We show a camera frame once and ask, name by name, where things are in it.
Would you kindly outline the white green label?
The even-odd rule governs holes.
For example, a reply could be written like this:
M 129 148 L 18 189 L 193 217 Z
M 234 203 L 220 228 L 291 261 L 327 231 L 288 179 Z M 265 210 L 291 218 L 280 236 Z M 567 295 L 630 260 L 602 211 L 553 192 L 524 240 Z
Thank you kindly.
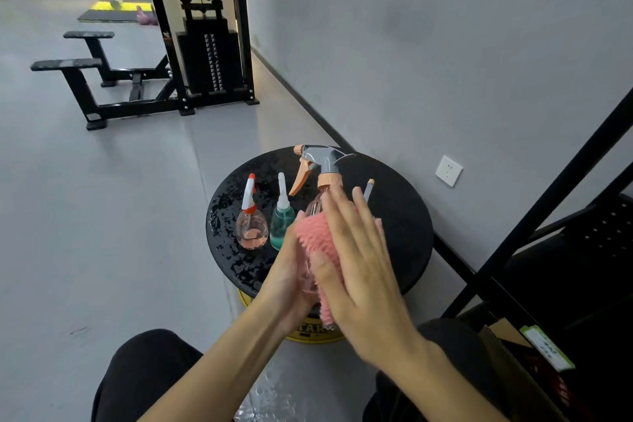
M 558 373 L 576 368 L 576 365 L 538 325 L 523 326 L 520 328 L 520 333 Z

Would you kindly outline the yellow drum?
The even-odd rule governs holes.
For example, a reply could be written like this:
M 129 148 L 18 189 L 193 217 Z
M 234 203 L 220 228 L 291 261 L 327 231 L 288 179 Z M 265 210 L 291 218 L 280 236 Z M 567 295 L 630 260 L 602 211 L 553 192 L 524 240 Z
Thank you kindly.
M 323 325 L 319 313 L 320 306 L 317 304 L 286 340 L 306 345 L 332 344 L 345 340 L 339 329 L 327 329 Z

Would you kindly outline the pink textured cloth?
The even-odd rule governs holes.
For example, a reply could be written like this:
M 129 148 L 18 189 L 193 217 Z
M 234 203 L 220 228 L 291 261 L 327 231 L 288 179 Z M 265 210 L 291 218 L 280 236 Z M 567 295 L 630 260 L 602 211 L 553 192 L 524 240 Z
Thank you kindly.
M 339 254 L 334 244 L 330 228 L 328 227 L 326 215 L 324 212 L 321 212 L 316 216 L 302 218 L 297 224 L 297 234 L 308 252 L 308 268 L 297 269 L 299 288 L 307 297 L 313 295 L 318 296 L 317 302 L 320 306 L 319 317 L 324 327 L 327 329 L 339 329 L 331 313 L 328 301 L 321 300 L 319 297 L 318 288 L 311 270 L 312 253 L 321 251 L 337 266 L 343 276 Z

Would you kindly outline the person's left forearm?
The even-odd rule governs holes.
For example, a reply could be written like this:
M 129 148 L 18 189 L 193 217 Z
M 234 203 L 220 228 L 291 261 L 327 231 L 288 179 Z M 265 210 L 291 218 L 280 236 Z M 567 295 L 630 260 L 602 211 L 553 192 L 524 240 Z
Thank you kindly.
M 138 422 L 231 422 L 288 331 L 279 299 L 255 301 Z

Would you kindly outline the yellow exercise mat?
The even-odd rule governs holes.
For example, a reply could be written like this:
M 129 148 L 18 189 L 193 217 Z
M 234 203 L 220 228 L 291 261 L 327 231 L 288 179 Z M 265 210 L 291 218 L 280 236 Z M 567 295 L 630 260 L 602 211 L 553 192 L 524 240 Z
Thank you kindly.
M 136 5 L 140 5 L 144 10 L 146 10 L 147 12 L 150 12 L 150 4 L 152 4 L 151 2 L 123 2 L 123 7 L 122 7 L 122 11 L 119 12 L 123 12 L 123 11 L 127 11 L 127 12 L 136 12 Z M 105 1 L 99 1 L 94 3 L 90 10 L 96 10 L 96 11 L 111 11 L 113 10 L 111 8 L 110 2 L 109 0 L 105 0 Z

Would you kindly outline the black metal rack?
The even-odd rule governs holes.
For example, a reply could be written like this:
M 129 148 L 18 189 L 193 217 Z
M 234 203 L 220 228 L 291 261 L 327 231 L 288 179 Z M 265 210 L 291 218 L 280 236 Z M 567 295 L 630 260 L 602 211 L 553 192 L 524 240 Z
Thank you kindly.
M 576 368 L 533 346 L 521 361 L 569 422 L 633 422 L 633 156 L 583 209 L 544 221 L 629 132 L 633 88 L 478 272 L 449 258 L 466 286 L 442 316 L 538 325 Z

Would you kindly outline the brown cardboard box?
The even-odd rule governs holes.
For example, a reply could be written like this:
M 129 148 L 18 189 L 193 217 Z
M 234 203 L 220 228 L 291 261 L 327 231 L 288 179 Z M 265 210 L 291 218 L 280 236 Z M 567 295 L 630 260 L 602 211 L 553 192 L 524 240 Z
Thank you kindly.
M 534 348 L 507 319 L 485 325 L 479 334 L 501 380 L 511 422 L 569 422 L 521 361 Z

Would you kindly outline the small teal squeeze bottle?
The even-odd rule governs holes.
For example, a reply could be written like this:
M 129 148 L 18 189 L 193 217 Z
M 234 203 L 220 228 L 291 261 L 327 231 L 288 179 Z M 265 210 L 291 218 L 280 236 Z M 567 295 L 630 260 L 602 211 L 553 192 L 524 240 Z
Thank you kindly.
M 286 231 L 296 218 L 296 212 L 289 202 L 284 173 L 278 174 L 278 182 L 279 197 L 270 222 L 269 241 L 275 250 L 280 251 Z

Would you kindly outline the person's right hand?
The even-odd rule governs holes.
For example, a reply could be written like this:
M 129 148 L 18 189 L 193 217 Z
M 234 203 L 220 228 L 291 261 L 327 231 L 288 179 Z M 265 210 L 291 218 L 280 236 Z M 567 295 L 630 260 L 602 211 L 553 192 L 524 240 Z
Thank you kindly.
M 381 232 L 381 258 L 364 258 L 352 233 L 353 201 L 335 186 L 322 196 L 339 254 L 346 300 L 328 300 L 337 326 L 364 362 L 379 366 L 394 347 L 419 334 L 407 312 Z

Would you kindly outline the small pink squeeze bottle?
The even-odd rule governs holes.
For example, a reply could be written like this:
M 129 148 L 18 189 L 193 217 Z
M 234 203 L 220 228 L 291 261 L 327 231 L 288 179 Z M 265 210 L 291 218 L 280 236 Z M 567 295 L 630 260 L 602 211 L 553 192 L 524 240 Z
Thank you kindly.
M 268 222 L 254 200 L 256 176 L 250 173 L 241 202 L 241 210 L 235 220 L 235 237 L 246 250 L 262 248 L 268 239 Z

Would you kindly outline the pink trigger spray bottle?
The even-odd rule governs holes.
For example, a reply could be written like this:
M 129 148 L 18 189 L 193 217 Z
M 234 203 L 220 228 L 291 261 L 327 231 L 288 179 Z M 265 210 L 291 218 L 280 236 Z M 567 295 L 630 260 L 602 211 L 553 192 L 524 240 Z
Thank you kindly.
M 319 170 L 317 195 L 309 202 L 305 210 L 306 218 L 311 218 L 322 211 L 322 194 L 328 192 L 332 185 L 343 186 L 339 161 L 353 156 L 353 154 L 345 154 L 336 147 L 326 145 L 297 145 L 294 147 L 294 153 L 299 155 L 299 169 L 289 191 L 290 196 L 295 196 L 299 193 L 308 180 L 311 171 Z M 297 275 L 301 290 L 308 294 L 317 294 L 317 286 L 310 272 L 310 253 L 302 245 L 299 245 L 297 249 L 297 263 Z

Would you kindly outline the person's right forearm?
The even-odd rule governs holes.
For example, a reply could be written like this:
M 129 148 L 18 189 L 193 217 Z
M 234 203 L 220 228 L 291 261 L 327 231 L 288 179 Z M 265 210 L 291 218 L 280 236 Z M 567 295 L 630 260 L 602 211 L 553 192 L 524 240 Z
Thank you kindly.
M 379 366 L 428 422 L 510 422 L 419 334 L 394 347 Z

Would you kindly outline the person's left leg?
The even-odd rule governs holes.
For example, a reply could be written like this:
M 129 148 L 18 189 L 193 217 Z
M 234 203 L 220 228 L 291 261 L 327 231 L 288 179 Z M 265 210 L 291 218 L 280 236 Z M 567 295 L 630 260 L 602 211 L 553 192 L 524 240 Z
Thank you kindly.
M 137 422 L 201 357 L 202 352 L 167 329 L 132 337 L 107 367 L 91 422 Z

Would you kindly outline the grey exercise mat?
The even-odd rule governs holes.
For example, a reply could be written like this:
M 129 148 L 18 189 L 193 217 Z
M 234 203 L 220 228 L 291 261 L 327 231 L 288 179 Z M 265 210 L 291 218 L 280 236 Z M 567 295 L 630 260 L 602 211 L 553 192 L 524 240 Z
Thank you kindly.
M 77 20 L 83 23 L 103 23 L 103 24 L 123 24 L 138 23 L 137 12 L 135 10 L 96 10 L 90 9 L 83 12 Z

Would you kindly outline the white wall socket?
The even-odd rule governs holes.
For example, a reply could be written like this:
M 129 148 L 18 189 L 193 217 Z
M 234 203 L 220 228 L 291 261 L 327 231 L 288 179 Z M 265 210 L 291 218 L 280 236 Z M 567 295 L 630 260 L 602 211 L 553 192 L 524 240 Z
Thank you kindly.
M 447 186 L 453 188 L 459 179 L 463 167 L 447 155 L 443 155 L 436 169 L 435 175 Z

